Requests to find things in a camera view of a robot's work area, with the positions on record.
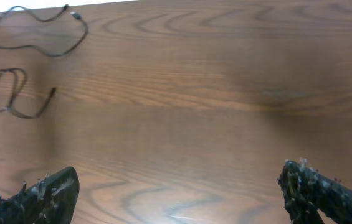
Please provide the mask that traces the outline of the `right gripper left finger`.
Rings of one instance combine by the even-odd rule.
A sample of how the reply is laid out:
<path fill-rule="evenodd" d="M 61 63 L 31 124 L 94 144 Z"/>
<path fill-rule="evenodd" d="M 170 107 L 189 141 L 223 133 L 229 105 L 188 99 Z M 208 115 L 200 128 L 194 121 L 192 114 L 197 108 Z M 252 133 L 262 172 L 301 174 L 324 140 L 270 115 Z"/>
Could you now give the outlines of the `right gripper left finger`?
<path fill-rule="evenodd" d="M 0 224 L 71 224 L 79 192 L 78 175 L 71 166 L 31 187 L 24 182 L 11 198 L 0 195 Z"/>

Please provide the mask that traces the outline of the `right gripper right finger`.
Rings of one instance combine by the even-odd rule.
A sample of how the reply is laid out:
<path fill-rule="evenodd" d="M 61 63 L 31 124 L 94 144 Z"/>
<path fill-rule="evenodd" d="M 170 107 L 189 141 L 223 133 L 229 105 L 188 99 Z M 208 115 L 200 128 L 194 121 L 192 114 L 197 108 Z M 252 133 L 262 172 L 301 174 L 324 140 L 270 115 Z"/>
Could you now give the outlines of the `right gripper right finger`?
<path fill-rule="evenodd" d="M 292 223 L 323 223 L 321 211 L 337 224 L 352 224 L 352 190 L 307 167 L 306 160 L 286 160 L 277 180 Z"/>

